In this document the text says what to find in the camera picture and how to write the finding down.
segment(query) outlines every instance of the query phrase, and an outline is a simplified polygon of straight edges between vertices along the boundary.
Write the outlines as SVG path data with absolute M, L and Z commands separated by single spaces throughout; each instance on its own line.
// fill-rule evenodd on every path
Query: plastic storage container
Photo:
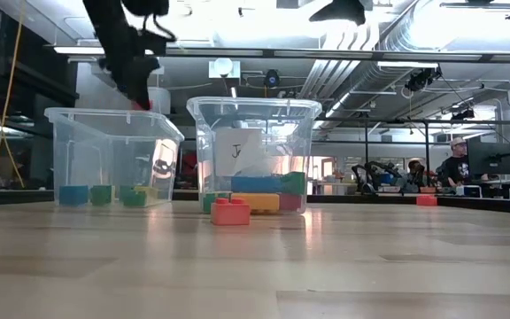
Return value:
M 172 198 L 182 133 L 164 115 L 48 108 L 54 195 L 64 206 L 149 206 Z
M 304 212 L 313 121 L 321 104 L 274 98 L 195 97 L 200 204 L 245 200 L 252 211 Z

